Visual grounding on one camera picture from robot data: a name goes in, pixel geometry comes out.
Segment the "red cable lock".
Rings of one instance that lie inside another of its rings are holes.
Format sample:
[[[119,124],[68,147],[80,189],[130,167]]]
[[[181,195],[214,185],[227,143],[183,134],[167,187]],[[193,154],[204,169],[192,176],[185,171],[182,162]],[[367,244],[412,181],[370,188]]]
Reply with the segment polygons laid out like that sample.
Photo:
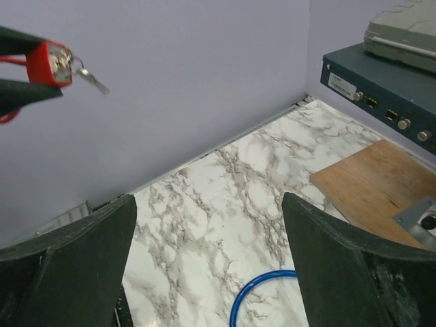
[[[68,52],[69,50],[62,44],[45,41],[28,52],[24,60],[9,55],[1,56],[1,62],[25,67],[28,80],[23,82],[62,89],[72,84],[72,69],[67,58]],[[1,116],[1,124],[9,123],[15,119],[21,109]]]

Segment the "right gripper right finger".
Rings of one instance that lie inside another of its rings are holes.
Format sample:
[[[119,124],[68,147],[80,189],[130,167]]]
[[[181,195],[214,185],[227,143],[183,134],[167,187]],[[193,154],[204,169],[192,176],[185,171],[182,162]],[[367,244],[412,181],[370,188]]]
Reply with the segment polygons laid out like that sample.
[[[295,193],[282,211],[310,326],[435,326],[435,252],[366,232]]]

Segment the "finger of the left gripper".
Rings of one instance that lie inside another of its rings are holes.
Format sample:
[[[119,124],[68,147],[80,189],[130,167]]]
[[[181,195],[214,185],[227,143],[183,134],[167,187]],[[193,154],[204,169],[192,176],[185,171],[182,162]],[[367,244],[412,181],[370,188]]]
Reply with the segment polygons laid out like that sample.
[[[0,27],[0,55],[25,55],[44,43],[44,38],[23,33],[4,26]]]
[[[4,80],[0,82],[1,116],[12,113],[18,109],[45,101],[62,97],[60,88],[30,82]]]

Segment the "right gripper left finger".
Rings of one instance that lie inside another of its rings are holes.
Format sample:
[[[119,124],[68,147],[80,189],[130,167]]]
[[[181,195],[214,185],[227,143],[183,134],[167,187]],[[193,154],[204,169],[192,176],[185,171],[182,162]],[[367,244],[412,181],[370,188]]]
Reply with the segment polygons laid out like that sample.
[[[1,249],[1,325],[133,326],[122,278],[137,206],[122,195],[90,215]]]

